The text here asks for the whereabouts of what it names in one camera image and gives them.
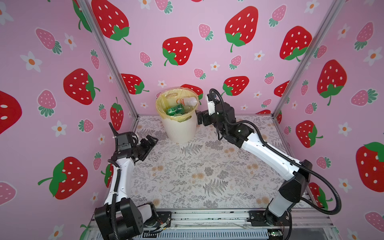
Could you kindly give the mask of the white plastic waste bin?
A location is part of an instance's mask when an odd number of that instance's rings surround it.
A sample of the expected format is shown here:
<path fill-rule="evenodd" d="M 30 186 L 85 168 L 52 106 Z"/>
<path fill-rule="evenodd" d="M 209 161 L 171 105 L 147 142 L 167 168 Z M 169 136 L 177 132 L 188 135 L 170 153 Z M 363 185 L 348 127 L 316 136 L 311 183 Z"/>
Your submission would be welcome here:
<path fill-rule="evenodd" d="M 181 123 L 165 119 L 162 119 L 162 123 L 168 135 L 168 138 L 172 142 L 179 144 L 186 143 L 193 139 L 193 137 L 195 136 L 197 128 L 197 115 L 195 113 L 193 114 L 191 119 Z"/>

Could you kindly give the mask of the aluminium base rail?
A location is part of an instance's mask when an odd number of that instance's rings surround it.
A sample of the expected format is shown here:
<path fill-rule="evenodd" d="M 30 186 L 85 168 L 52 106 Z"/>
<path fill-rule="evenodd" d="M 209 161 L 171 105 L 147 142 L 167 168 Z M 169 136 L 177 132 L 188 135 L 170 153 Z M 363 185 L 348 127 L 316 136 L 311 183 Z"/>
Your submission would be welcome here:
<path fill-rule="evenodd" d="M 149 228 L 136 240 L 338 240 L 330 217 L 313 209 L 292 209 L 278 226 L 251 223 L 252 209 L 168 209 L 169 226 L 157 234 Z"/>

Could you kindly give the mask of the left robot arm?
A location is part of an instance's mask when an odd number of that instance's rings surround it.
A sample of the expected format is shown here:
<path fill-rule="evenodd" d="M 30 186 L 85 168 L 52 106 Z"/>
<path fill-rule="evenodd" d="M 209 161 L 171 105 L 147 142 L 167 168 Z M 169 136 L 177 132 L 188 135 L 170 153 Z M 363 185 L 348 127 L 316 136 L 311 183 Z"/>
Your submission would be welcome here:
<path fill-rule="evenodd" d="M 131 177 L 136 162 L 144 161 L 158 141 L 150 135 L 139 142 L 128 133 L 116 136 L 116 149 L 109 160 L 114 170 L 109 194 L 94 214 L 104 240 L 131 240 L 141 235 L 146 225 L 158 222 L 153 203 L 137 207 L 131 199 Z"/>

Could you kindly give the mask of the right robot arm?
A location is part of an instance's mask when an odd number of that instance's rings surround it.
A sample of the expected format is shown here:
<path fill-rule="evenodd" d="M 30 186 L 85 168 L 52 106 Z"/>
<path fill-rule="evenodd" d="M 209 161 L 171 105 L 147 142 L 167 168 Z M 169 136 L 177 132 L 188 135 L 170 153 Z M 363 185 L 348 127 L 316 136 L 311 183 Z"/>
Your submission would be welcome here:
<path fill-rule="evenodd" d="M 250 121 L 236 121 L 234 108 L 225 103 L 221 94 L 210 89 L 207 95 L 208 109 L 197 113 L 200 125 L 215 127 L 218 139 L 245 150 L 273 168 L 283 179 L 278 193 L 268 204 L 256 222 L 276 226 L 284 219 L 290 219 L 290 210 L 301 198 L 308 186 L 312 166 L 268 144 L 258 127 Z"/>

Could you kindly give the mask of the clear bottle red label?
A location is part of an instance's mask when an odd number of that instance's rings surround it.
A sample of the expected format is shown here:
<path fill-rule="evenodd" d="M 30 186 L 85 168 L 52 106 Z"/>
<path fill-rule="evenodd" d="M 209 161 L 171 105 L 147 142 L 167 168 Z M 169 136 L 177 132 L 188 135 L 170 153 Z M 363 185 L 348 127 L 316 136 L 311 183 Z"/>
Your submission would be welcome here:
<path fill-rule="evenodd" d="M 177 104 L 181 104 L 183 106 L 195 107 L 198 103 L 199 101 L 195 97 L 184 97 L 177 99 Z"/>

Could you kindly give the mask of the yellow bin liner bag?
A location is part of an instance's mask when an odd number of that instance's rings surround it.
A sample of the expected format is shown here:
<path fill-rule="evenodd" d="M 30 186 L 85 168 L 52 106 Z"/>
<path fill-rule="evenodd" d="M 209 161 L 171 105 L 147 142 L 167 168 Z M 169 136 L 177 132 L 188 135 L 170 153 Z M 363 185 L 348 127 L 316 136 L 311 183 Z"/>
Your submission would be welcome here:
<path fill-rule="evenodd" d="M 190 90 L 188 88 L 183 88 L 183 87 L 173 88 L 160 93 L 158 98 L 156 99 L 156 109 L 159 115 L 162 117 L 162 119 L 172 120 L 179 123 L 185 122 L 191 119 L 193 114 L 196 113 L 196 110 L 200 104 L 200 101 L 195 107 L 184 106 L 186 110 L 186 114 L 182 116 L 171 117 L 166 114 L 167 109 L 173 106 L 179 105 L 177 104 L 177 99 L 181 99 L 184 97 L 195 97 L 199 101 L 198 95 L 193 90 Z"/>

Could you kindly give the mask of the green bottle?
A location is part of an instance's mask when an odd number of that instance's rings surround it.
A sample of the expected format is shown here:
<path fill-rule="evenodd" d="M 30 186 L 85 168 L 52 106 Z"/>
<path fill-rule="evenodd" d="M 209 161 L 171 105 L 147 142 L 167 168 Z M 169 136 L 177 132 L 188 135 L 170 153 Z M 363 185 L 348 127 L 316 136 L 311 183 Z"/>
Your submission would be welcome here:
<path fill-rule="evenodd" d="M 182 104 L 179 104 L 167 109 L 166 114 L 171 117 L 178 117 L 186 114 L 186 110 Z"/>

